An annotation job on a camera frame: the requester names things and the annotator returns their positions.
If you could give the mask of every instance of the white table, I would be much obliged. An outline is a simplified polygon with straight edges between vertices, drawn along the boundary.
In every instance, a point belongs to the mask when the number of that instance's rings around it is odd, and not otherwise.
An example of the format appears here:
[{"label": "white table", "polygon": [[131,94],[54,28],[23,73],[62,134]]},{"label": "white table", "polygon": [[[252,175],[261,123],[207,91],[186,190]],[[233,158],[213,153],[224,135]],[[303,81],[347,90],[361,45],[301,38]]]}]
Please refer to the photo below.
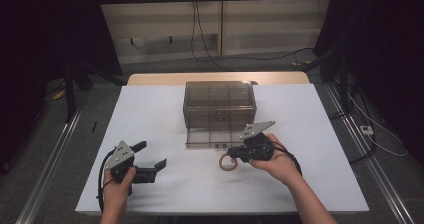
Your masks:
[{"label": "white table", "polygon": [[[296,212],[289,190],[264,171],[239,162],[218,166],[222,150],[188,150],[182,85],[123,87],[76,211],[100,214],[100,163],[119,141],[147,141],[135,165],[168,164],[154,184],[134,184],[128,211],[151,215],[281,214]],[[330,212],[368,211],[364,196],[312,84],[254,86],[256,121],[275,120],[276,134]]]}]

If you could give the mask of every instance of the human hand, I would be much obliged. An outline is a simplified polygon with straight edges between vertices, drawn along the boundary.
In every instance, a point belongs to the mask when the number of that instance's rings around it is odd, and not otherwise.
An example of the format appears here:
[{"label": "human hand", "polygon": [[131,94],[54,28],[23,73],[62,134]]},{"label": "human hand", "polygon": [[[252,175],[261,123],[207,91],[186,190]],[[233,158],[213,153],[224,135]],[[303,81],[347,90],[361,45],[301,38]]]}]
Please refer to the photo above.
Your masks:
[{"label": "human hand", "polygon": [[113,180],[110,171],[105,171],[103,178],[104,210],[102,224],[120,223],[127,211],[128,190],[136,174],[135,167],[131,167],[121,183]]},{"label": "human hand", "polygon": [[[274,134],[266,134],[275,147],[280,147],[277,143],[281,142],[277,139]],[[275,179],[281,181],[284,185],[289,185],[292,180],[301,178],[299,171],[296,169],[292,159],[285,153],[274,150],[274,155],[269,161],[259,161],[251,159],[250,165],[255,168],[265,170]]]}]

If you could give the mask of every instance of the wooden ring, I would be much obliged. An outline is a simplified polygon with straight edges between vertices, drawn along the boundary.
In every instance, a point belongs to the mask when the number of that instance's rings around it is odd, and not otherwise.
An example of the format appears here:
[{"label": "wooden ring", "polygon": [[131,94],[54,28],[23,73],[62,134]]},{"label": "wooden ring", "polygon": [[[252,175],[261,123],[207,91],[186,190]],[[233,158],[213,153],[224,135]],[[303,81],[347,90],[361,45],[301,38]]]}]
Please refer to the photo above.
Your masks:
[{"label": "wooden ring", "polygon": [[231,158],[231,162],[232,162],[232,163],[234,163],[234,166],[232,166],[232,167],[224,167],[224,166],[222,165],[222,160],[223,160],[223,159],[224,159],[224,157],[226,157],[226,156],[230,156],[230,155],[228,155],[228,153],[224,153],[224,154],[221,156],[221,158],[219,158],[219,167],[221,168],[221,170],[223,170],[223,171],[232,171],[232,170],[236,169],[236,167],[237,167],[237,165],[238,165],[238,162],[237,162],[237,159],[236,159],[236,158]]}]

